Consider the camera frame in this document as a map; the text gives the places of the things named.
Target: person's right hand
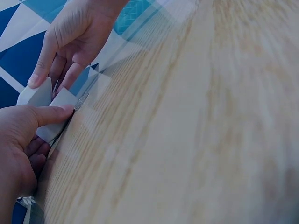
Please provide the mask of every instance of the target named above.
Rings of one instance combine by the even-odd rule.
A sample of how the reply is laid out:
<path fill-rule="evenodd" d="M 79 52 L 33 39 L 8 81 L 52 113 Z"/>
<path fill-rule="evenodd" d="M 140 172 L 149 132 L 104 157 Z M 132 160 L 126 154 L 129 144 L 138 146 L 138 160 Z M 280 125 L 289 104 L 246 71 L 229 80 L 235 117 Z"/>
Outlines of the person's right hand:
<path fill-rule="evenodd" d="M 57 93 L 69 89 L 106 43 L 128 0 L 72 0 L 47 30 L 36 68 L 28 81 L 40 86 L 47 76 Z"/>

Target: finger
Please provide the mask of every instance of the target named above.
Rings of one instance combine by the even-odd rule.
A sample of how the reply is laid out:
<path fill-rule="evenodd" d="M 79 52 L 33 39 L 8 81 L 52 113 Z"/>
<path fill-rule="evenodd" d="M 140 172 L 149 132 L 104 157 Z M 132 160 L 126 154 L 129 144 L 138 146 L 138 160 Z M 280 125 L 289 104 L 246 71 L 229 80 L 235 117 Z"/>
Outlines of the finger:
<path fill-rule="evenodd" d="M 58 90 L 59 86 L 61 85 L 62 81 L 64 80 L 64 77 L 65 77 L 67 71 L 70 69 L 71 65 L 72 65 L 72 61 L 68 60 L 65 64 L 64 70 L 57 82 L 56 89 L 54 91 L 54 97 L 57 95 L 57 93 L 58 93 L 57 90 Z"/>
<path fill-rule="evenodd" d="M 66 58 L 60 56 L 59 54 L 56 54 L 49 73 L 49 77 L 52 80 L 52 89 L 54 89 L 59 77 L 61 76 L 65 63 Z"/>
<path fill-rule="evenodd" d="M 49 151 L 51 150 L 51 146 L 47 143 L 44 142 L 36 151 L 36 154 L 38 155 L 44 155 L 44 156 L 48 156 Z"/>
<path fill-rule="evenodd" d="M 72 115 L 73 109 L 74 107 L 72 105 L 64 105 L 62 107 L 33 107 L 32 116 L 34 116 L 34 119 L 37 121 L 37 127 L 49 124 L 60 124 Z"/>
<path fill-rule="evenodd" d="M 46 32 L 43 47 L 36 63 L 36 67 L 32 76 L 28 80 L 28 86 L 30 88 L 36 88 L 40 86 L 46 79 L 50 72 L 55 55 L 58 51 L 58 43 L 54 31 Z"/>
<path fill-rule="evenodd" d="M 67 90 L 70 89 L 70 87 L 73 85 L 73 83 L 76 81 L 76 79 L 81 74 L 81 72 L 83 72 L 84 69 L 85 66 L 78 63 L 73 63 L 70 69 L 65 74 L 62 83 L 59 85 L 57 93 L 59 93 L 59 91 L 61 91 L 62 88 L 66 88 Z"/>
<path fill-rule="evenodd" d="M 42 172 L 42 169 L 46 163 L 46 156 L 34 154 L 33 156 L 29 157 L 29 161 L 30 161 L 31 167 L 36 175 L 36 178 L 38 179 L 38 177 L 39 177 L 40 173 Z"/>
<path fill-rule="evenodd" d="M 42 146 L 43 143 L 45 143 L 44 140 L 41 138 L 36 138 L 29 143 L 29 145 L 25 148 L 24 153 L 28 157 L 32 156 L 34 153 L 37 153 L 37 150 Z"/>

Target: fingernail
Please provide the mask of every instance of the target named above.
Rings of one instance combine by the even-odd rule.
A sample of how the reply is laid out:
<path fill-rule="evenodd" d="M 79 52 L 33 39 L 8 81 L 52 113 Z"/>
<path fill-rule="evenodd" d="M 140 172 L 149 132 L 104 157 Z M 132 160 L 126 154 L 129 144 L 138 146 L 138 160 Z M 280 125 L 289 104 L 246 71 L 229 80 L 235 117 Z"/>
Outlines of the fingernail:
<path fill-rule="evenodd" d="M 30 79 L 27 82 L 27 85 L 29 87 L 35 87 L 36 81 L 38 80 L 38 75 L 37 74 L 32 74 Z"/>

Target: teal triangle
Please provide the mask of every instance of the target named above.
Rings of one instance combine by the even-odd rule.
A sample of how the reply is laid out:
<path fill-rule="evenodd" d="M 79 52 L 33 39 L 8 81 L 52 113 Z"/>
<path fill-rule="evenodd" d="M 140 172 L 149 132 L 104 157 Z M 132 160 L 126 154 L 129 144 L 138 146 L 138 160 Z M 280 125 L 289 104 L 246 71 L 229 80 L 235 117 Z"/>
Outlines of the teal triangle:
<path fill-rule="evenodd" d="M 23 4 L 45 19 L 52 23 L 55 17 L 60 13 L 67 0 L 28 0 Z"/>
<path fill-rule="evenodd" d="M 0 36 L 3 34 L 6 26 L 8 25 L 11 17 L 13 17 L 19 5 L 20 4 L 0 12 Z"/>

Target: blue triangle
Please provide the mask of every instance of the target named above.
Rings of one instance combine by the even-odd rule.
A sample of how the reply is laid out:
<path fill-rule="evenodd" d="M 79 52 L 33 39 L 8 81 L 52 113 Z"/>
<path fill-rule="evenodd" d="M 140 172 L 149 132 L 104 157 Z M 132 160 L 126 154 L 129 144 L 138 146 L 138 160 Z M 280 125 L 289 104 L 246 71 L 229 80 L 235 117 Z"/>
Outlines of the blue triangle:
<path fill-rule="evenodd" d="M 87 81 L 88 79 L 88 74 L 89 74 L 89 68 L 85 69 L 80 76 L 76 79 L 76 81 L 74 82 L 74 84 L 71 86 L 70 88 L 70 92 L 76 96 L 79 92 L 80 89 L 82 88 L 82 86 L 84 85 L 84 83 Z"/>
<path fill-rule="evenodd" d="M 6 26 L 8 25 L 11 17 L 13 17 L 14 13 L 16 12 L 17 8 L 20 4 L 13 6 L 11 8 L 5 9 L 0 12 L 0 36 L 3 34 Z"/>
<path fill-rule="evenodd" d="M 99 63 L 92 65 L 92 68 L 95 70 Z"/>
<path fill-rule="evenodd" d="M 0 77 L 0 108 L 14 106 L 17 103 L 19 93 Z"/>
<path fill-rule="evenodd" d="M 36 34 L 0 53 L 0 66 L 23 86 L 27 86 L 36 66 L 44 34 Z"/>

